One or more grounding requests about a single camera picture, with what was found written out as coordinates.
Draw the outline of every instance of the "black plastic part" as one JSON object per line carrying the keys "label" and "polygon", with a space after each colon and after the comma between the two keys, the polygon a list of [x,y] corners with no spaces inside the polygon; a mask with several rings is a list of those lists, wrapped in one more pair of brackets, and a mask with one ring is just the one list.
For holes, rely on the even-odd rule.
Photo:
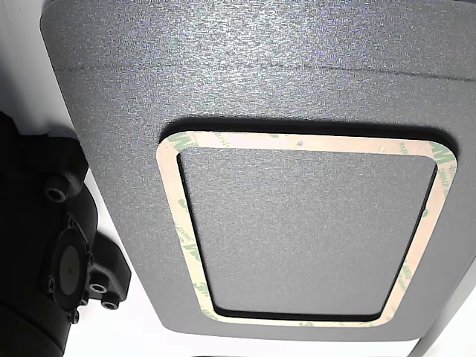
{"label": "black plastic part", "polygon": [[0,356],[62,356],[77,307],[103,298],[86,288],[91,272],[110,282],[106,300],[126,298],[122,252],[103,236],[94,244],[87,169],[78,141],[21,136],[0,113]]}
{"label": "black plastic part", "polygon": [[131,270],[126,259],[120,248],[101,233],[97,233],[94,239],[92,256],[90,278],[86,284],[89,297],[101,300],[107,309],[112,305],[105,306],[104,302],[119,306],[119,302],[126,300],[131,280]]}

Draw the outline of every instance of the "mounting hole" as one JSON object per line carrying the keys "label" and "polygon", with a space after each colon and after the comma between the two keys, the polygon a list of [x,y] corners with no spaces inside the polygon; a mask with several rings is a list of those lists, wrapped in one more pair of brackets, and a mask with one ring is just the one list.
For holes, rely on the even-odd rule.
{"label": "mounting hole", "polygon": [[59,175],[49,177],[45,182],[45,196],[54,203],[63,203],[68,198],[69,183]]}
{"label": "mounting hole", "polygon": [[48,188],[46,190],[46,196],[50,199],[50,201],[55,203],[61,203],[66,201],[65,194],[55,188]]}
{"label": "mounting hole", "polygon": [[116,310],[119,307],[115,303],[111,303],[109,301],[104,301],[101,303],[101,305],[108,310]]}
{"label": "mounting hole", "polygon": [[107,289],[100,285],[100,284],[89,284],[89,288],[93,291],[93,292],[96,292],[98,294],[105,294],[107,292]]}

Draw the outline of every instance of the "rounded rectangle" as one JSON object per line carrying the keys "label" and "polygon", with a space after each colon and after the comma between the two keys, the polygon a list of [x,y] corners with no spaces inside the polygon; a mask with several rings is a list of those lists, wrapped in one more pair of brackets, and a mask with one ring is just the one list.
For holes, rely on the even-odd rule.
{"label": "rounded rectangle", "polygon": [[[425,156],[434,160],[437,173],[431,183],[428,198],[424,202],[425,207],[422,208],[421,217],[402,267],[390,289],[390,294],[379,317],[371,321],[336,321],[335,319],[332,319],[332,321],[296,321],[227,317],[217,313],[208,289],[208,282],[193,229],[192,217],[187,208],[187,197],[177,162],[177,155],[188,147],[412,155]],[[444,145],[433,141],[254,132],[178,132],[165,138],[159,144],[157,162],[190,279],[195,287],[202,312],[209,318],[221,322],[293,327],[374,327],[390,321],[399,308],[399,304],[425,252],[457,169],[454,153]]]}

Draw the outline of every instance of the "screw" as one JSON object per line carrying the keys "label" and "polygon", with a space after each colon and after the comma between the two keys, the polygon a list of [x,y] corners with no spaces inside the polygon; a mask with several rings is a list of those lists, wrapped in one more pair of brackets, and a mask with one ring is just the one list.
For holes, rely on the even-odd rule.
{"label": "screw", "polygon": [[80,313],[77,310],[74,310],[71,314],[69,314],[68,321],[70,324],[77,324],[80,322]]}
{"label": "screw", "polygon": [[93,263],[94,263],[94,254],[88,253],[88,265],[92,266]]}
{"label": "screw", "polygon": [[80,305],[81,306],[86,306],[89,302],[89,293],[87,291],[84,291],[83,297],[81,298]]}
{"label": "screw", "polygon": [[45,283],[44,283],[44,286],[43,286],[43,290],[47,294],[53,294],[55,286],[56,286],[56,282],[54,281],[54,277],[52,277],[51,275],[48,275],[45,278]]}

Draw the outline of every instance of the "textured surface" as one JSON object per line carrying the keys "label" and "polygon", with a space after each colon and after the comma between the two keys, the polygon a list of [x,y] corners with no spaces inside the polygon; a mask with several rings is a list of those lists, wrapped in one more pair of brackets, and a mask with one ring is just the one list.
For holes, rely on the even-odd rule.
{"label": "textured surface", "polygon": [[255,312],[380,312],[434,170],[429,158],[395,155],[180,157],[214,303]]}
{"label": "textured surface", "polygon": [[[454,1],[51,4],[41,25],[59,85],[161,322],[251,338],[423,336],[476,251],[475,19],[476,7]],[[161,131],[188,115],[449,133],[458,144],[458,174],[395,318],[372,329],[237,327],[206,318],[155,161]]]}

